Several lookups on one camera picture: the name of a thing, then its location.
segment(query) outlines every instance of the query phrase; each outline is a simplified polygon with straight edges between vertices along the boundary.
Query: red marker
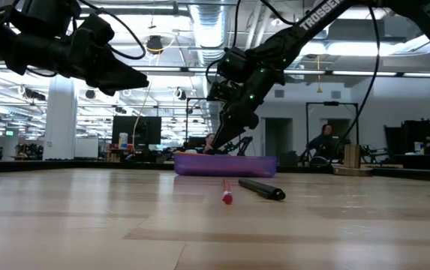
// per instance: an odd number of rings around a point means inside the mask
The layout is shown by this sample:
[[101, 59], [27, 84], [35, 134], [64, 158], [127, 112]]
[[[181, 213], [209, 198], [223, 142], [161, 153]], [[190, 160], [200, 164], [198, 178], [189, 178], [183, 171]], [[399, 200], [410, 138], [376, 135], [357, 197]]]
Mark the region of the red marker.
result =
[[231, 194], [231, 186], [230, 186], [230, 182], [227, 181], [226, 179], [223, 179], [223, 200], [224, 203], [226, 204], [231, 204], [233, 202], [233, 195]]

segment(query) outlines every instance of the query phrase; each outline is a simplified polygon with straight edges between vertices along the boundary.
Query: purple plastic bin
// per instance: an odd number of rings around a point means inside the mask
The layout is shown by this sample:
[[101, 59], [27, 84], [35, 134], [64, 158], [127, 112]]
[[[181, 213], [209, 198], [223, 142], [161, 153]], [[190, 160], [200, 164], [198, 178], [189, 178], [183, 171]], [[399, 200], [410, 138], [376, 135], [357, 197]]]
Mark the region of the purple plastic bin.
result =
[[276, 174], [276, 157], [176, 154], [175, 172], [181, 176], [271, 178]]

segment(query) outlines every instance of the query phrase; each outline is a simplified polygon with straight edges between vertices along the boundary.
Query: person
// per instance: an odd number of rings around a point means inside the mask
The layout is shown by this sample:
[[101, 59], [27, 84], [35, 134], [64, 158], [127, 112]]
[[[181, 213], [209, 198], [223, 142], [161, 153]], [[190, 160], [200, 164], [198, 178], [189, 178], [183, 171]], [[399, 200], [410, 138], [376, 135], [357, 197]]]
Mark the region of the person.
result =
[[209, 154], [210, 152], [212, 152], [213, 147], [212, 147], [212, 143], [213, 140], [215, 139], [215, 134], [214, 133], [210, 133], [208, 135], [205, 136], [205, 148], [203, 150], [204, 154]]
[[321, 134], [316, 138], [312, 139], [308, 144], [307, 149], [316, 149], [317, 152], [314, 156], [321, 156], [323, 158], [329, 159], [332, 154], [332, 126], [329, 124], [324, 124], [321, 128]]

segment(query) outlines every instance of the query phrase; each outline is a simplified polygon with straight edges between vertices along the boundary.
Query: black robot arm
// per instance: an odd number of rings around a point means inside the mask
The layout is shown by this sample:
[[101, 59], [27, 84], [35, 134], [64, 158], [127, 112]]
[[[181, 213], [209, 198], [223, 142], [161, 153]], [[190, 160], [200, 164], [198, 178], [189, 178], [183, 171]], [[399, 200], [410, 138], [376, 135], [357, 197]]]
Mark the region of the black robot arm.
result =
[[298, 23], [271, 36], [259, 47], [242, 51], [229, 49], [218, 63], [226, 80], [214, 82], [208, 99], [223, 101], [220, 127], [212, 146], [216, 149], [245, 132], [255, 129], [254, 113], [275, 83], [284, 85], [283, 70], [302, 48], [348, 8], [370, 5], [391, 8], [414, 21], [430, 39], [430, 0], [324, 0]]
[[110, 96], [147, 87], [145, 74], [113, 55], [108, 42], [115, 33], [97, 13], [66, 35], [70, 21], [79, 18], [80, 12], [77, 0], [26, 0], [21, 11], [11, 5], [0, 7], [0, 61], [19, 75], [34, 66], [82, 79]]

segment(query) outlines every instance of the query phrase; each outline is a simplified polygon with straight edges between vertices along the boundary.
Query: pillar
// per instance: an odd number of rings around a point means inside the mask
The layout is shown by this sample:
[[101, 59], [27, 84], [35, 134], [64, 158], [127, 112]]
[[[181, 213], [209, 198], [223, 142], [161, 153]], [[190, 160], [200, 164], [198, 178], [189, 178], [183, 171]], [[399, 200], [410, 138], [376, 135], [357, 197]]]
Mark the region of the pillar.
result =
[[77, 131], [78, 92], [72, 79], [53, 77], [48, 92], [43, 159], [73, 159]]
[[17, 155], [16, 147], [19, 141], [19, 128], [7, 128], [3, 137], [3, 161], [14, 161], [14, 156]]

